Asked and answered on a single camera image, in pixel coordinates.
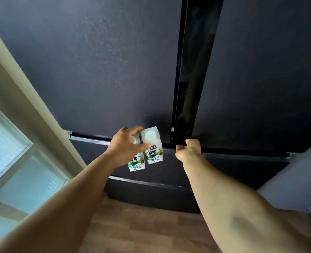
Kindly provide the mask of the dark refrigerator door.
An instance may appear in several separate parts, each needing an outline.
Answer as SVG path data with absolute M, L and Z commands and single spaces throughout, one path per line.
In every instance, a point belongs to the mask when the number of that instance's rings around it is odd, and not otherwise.
M 170 142 L 182 0 L 0 0 L 0 38 L 64 130 Z
M 311 0 L 184 0 L 171 142 L 311 147 Z

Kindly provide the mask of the frosted glass window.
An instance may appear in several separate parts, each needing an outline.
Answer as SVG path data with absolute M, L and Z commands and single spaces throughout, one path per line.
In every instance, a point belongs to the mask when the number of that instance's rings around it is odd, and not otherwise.
M 70 175 L 0 111 L 0 238 L 53 194 Z

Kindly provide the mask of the dark refrigerator wide drawer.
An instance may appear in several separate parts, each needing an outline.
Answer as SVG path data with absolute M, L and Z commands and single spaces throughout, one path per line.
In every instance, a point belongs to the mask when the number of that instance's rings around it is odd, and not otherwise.
M 86 164 L 89 164 L 110 144 L 111 138 L 71 132 L 70 141 Z M 117 168 L 112 179 L 130 183 L 148 184 L 161 187 L 190 187 L 182 163 L 175 157 L 175 145 L 162 143 L 164 160 L 146 168 L 129 171 L 128 165 Z M 242 151 L 229 149 L 202 148 L 204 157 L 217 169 L 234 179 L 259 189 L 291 161 L 291 153 Z

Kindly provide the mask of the cream window frame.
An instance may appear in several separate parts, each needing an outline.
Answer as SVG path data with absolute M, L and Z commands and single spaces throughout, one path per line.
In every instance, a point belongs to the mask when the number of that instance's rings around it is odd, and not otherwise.
M 85 167 L 23 71 L 0 39 L 0 111 L 28 138 L 34 138 L 68 175 Z

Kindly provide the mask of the dark refrigerator bottom drawer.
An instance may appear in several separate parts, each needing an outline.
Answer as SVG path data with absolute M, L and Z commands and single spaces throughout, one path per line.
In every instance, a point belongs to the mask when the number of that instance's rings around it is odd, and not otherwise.
M 200 214 L 191 187 L 110 176 L 104 188 L 113 200 L 163 210 Z

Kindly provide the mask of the person's right hand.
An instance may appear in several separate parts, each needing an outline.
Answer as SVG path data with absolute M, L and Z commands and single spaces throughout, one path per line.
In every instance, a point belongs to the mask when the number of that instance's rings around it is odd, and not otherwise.
M 182 163 L 202 156 L 201 144 L 198 139 L 186 139 L 185 144 L 186 150 L 183 156 L 176 156 Z

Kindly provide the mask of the grey cabinet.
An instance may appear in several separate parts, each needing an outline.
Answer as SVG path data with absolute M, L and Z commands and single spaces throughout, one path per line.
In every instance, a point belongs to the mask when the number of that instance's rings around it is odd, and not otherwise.
M 272 206 L 307 212 L 311 209 L 311 147 L 258 189 Z

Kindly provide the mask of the white green milk carton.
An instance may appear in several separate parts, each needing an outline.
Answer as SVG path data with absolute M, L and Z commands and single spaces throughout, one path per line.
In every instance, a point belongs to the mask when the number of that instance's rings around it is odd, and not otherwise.
M 134 145 L 140 145 L 141 144 L 141 135 L 140 132 L 136 133 L 133 136 L 130 136 L 130 141 Z M 135 157 L 127 163 L 129 170 L 132 171 L 137 171 L 141 169 L 145 169 L 145 157 L 144 157 L 144 152 L 140 152 Z
M 150 144 L 145 153 L 149 165 L 163 161 L 163 146 L 157 127 L 151 127 L 140 131 L 142 143 Z

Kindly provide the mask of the person's left hand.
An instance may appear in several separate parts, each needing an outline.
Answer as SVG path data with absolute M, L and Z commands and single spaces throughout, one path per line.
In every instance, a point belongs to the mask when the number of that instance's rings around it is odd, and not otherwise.
M 105 155 L 113 162 L 115 168 L 126 165 L 137 153 L 133 153 L 133 143 L 130 136 L 142 131 L 142 126 L 121 128 L 112 138 Z

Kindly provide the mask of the person's left forearm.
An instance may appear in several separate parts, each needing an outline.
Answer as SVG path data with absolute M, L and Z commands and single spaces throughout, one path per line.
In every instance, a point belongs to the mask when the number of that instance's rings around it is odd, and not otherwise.
M 77 253 L 117 167 L 104 153 L 0 239 L 0 253 Z

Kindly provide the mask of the person's right forearm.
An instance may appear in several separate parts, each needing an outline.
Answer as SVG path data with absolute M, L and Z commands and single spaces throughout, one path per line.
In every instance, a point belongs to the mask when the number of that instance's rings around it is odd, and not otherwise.
M 311 253 L 311 239 L 252 188 L 214 168 L 202 154 L 181 154 L 180 160 L 223 253 Z

